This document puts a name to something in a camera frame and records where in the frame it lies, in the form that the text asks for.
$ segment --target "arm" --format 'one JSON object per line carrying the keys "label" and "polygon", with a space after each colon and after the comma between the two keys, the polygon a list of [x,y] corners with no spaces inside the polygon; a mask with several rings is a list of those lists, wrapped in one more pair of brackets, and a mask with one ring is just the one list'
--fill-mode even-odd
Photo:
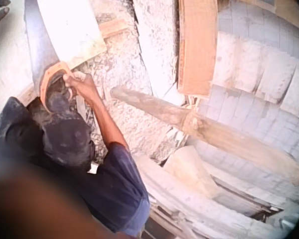
{"label": "arm", "polygon": [[117,142],[128,150],[129,146],[126,143],[122,132],[106,110],[92,76],[82,72],[74,72],[74,77],[75,79],[68,75],[64,75],[63,79],[66,85],[75,88],[93,109],[105,146],[109,148],[111,143]]}

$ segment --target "tiled wall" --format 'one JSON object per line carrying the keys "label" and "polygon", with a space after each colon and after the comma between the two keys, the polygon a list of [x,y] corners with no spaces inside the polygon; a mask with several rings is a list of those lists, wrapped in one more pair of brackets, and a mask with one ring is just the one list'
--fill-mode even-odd
{"label": "tiled wall", "polygon": [[[209,101],[201,101],[199,114],[253,135],[290,153],[299,162],[299,118],[269,102],[239,90],[213,86]],[[299,201],[299,188],[266,169],[198,140],[190,140],[204,160],[277,195]]]}
{"label": "tiled wall", "polygon": [[218,14],[218,29],[279,48],[299,59],[299,29],[274,13],[245,2],[230,2]]}

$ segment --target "orange plastic piece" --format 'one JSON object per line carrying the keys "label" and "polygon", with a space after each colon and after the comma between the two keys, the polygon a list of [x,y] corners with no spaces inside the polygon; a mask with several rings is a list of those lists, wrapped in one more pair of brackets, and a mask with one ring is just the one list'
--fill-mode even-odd
{"label": "orange plastic piece", "polygon": [[[45,101],[46,101],[46,91],[47,91],[47,88],[49,86],[50,80],[59,71],[64,71],[66,74],[68,74],[68,75],[70,75],[70,76],[73,77],[73,74],[72,74],[70,68],[68,67],[68,65],[64,61],[56,63],[55,65],[49,67],[45,71],[44,76],[43,76],[43,80],[42,80],[42,83],[41,83],[41,86],[40,86],[40,99],[42,101],[43,106],[45,107],[45,109],[49,113],[51,113],[51,111],[47,108],[47,106],[45,104]],[[72,90],[69,89],[69,92],[70,92],[70,95],[71,95],[70,98],[72,98],[72,95],[73,95]]]}

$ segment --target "wooden pole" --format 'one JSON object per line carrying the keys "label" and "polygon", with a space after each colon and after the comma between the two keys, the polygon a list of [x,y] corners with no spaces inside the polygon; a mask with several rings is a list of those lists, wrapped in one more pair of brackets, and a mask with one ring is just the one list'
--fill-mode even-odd
{"label": "wooden pole", "polygon": [[124,87],[111,89],[113,98],[124,101],[168,123],[186,134],[197,137],[221,150],[269,169],[299,186],[299,163],[286,153],[243,134],[227,125],[177,107],[161,99]]}

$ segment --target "curved orange handle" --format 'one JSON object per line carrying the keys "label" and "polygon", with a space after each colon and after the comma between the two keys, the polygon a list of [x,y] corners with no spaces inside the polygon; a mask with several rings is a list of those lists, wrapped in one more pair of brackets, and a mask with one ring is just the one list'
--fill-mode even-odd
{"label": "curved orange handle", "polygon": [[59,71],[65,71],[68,75],[73,77],[73,74],[72,74],[70,68],[68,67],[68,65],[64,61],[58,62],[57,64],[49,67],[45,71],[44,76],[43,76],[43,80],[42,80],[42,83],[41,83],[41,86],[40,86],[40,99],[42,101],[43,106],[45,107],[45,109],[49,113],[51,113],[51,111],[47,108],[47,106],[45,104],[46,91],[47,91],[47,88],[49,86],[50,80],[52,79],[54,74],[56,74]]}

